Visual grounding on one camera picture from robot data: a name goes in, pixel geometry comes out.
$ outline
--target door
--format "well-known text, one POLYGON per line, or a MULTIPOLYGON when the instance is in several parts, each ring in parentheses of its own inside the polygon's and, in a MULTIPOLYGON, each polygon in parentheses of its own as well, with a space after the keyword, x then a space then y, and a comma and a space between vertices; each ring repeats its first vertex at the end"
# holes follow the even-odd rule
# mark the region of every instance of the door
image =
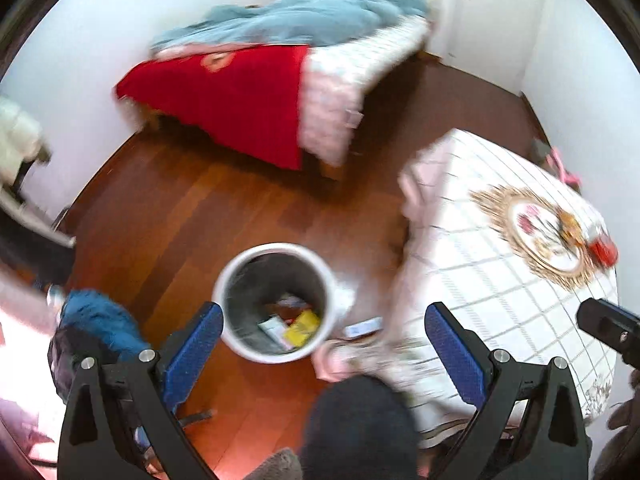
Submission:
POLYGON ((544 0, 456 0, 446 63, 519 94, 544 0))

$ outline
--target red blanket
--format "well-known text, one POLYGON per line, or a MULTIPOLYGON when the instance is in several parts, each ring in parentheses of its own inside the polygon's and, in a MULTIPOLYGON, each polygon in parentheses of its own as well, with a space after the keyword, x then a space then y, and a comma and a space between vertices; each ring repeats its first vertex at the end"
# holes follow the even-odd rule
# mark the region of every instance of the red blanket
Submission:
POLYGON ((260 46, 147 61, 115 92, 196 124, 233 150, 299 170, 298 89, 307 51, 306 45, 260 46))

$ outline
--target dark pants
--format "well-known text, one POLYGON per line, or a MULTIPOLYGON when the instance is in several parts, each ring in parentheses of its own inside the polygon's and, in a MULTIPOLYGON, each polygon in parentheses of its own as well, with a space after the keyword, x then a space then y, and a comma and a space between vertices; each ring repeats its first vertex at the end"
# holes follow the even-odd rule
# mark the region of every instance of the dark pants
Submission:
POLYGON ((399 394, 356 376, 325 390, 300 451, 304 480, 417 478, 418 433, 399 394))

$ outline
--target wooden floor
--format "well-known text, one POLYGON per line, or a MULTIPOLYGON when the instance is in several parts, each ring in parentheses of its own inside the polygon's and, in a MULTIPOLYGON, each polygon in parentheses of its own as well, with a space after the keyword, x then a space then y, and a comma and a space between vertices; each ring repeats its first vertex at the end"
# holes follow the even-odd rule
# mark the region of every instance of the wooden floor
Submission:
MULTIPOLYGON (((314 159, 302 173, 278 170, 167 121, 160 133, 134 136, 67 216, 78 237, 69 285, 109 294, 159 346, 210 299, 233 256, 286 241, 317 251, 356 290, 357 308, 383 311, 401 257, 398 171, 453 127, 521 155, 536 132, 516 96, 415 59, 368 96, 341 186, 320 177, 314 159)), ((309 360, 258 365, 219 343, 184 406, 216 415, 188 435, 222 480, 242 478, 274 450, 300 444, 325 385, 309 360)))

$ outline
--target metal bolt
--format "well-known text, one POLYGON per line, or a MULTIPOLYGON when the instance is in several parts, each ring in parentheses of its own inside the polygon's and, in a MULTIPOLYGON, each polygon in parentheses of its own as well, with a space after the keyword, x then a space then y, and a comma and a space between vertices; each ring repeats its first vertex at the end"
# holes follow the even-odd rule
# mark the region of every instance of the metal bolt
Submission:
POLYGON ((93 368, 95 365, 95 359, 93 357, 85 357, 82 359, 80 366, 84 368, 84 370, 88 370, 89 368, 93 368))
POLYGON ((140 352, 140 354, 138 354, 138 359, 140 359, 143 363, 153 361, 155 357, 156 353, 151 348, 143 350, 142 352, 140 352))
POLYGON ((554 357, 554 364, 561 370, 564 370, 568 366, 566 359, 560 356, 554 357))
POLYGON ((511 359, 511 356, 509 355, 509 352, 507 352, 506 350, 502 350, 502 349, 497 349, 494 352, 494 358, 496 361, 498 361, 499 363, 505 363, 507 362, 509 359, 511 359))

